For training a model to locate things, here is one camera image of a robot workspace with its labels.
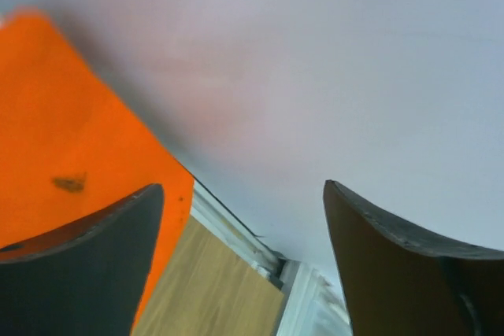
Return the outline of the aluminium frame rail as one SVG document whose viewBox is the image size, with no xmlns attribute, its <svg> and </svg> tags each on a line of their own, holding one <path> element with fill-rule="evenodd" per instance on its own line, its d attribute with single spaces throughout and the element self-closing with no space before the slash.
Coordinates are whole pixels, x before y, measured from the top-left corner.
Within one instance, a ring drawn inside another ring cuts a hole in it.
<svg viewBox="0 0 504 336">
<path fill-rule="evenodd" d="M 345 305 L 307 263 L 272 251 L 198 180 L 191 215 L 284 294 L 275 335 L 351 335 Z"/>
</svg>

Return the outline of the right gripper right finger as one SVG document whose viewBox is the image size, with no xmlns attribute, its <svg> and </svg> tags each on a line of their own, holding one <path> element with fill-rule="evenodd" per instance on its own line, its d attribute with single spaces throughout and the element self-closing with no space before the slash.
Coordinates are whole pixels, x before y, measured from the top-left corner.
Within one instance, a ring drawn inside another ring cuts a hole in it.
<svg viewBox="0 0 504 336">
<path fill-rule="evenodd" d="M 436 234 L 333 180 L 324 210 L 354 335 L 501 335 L 503 252 Z"/>
</svg>

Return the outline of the orange t-shirt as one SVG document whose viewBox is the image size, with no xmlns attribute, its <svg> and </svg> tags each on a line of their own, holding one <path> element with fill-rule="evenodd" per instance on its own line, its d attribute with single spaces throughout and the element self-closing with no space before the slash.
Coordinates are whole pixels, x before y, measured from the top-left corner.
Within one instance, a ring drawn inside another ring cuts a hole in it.
<svg viewBox="0 0 504 336">
<path fill-rule="evenodd" d="M 50 19 L 1 25 L 1 244 L 92 214 L 151 183 L 165 204 L 145 308 L 189 218 L 192 175 L 87 67 Z"/>
</svg>

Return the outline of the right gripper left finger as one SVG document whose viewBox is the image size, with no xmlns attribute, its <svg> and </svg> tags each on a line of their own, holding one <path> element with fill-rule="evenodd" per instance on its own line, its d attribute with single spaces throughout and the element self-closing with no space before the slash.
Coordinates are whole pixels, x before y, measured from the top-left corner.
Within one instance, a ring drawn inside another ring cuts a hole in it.
<svg viewBox="0 0 504 336">
<path fill-rule="evenodd" d="M 129 335 L 150 273 L 164 191 L 150 184 L 1 250 L 3 335 Z"/>
</svg>

